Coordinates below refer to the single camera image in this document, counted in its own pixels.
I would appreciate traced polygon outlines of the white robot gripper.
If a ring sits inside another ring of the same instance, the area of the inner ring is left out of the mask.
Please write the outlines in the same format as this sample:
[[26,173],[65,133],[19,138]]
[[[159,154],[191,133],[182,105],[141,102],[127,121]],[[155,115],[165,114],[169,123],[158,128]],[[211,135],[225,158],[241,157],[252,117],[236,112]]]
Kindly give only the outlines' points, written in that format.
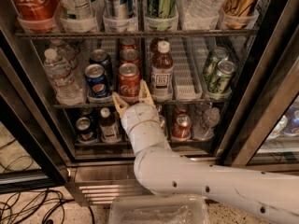
[[145,80],[139,82],[140,103],[129,107],[116,92],[112,93],[112,99],[135,155],[148,147],[170,149]]

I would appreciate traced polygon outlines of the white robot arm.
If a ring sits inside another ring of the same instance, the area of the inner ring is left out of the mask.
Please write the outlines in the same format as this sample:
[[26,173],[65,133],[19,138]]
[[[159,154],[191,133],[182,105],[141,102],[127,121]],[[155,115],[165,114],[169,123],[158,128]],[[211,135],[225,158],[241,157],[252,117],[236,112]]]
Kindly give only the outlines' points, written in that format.
[[299,177],[193,161],[173,151],[145,81],[137,103],[114,92],[114,106],[135,154],[135,178],[154,194],[192,193],[276,224],[299,224]]

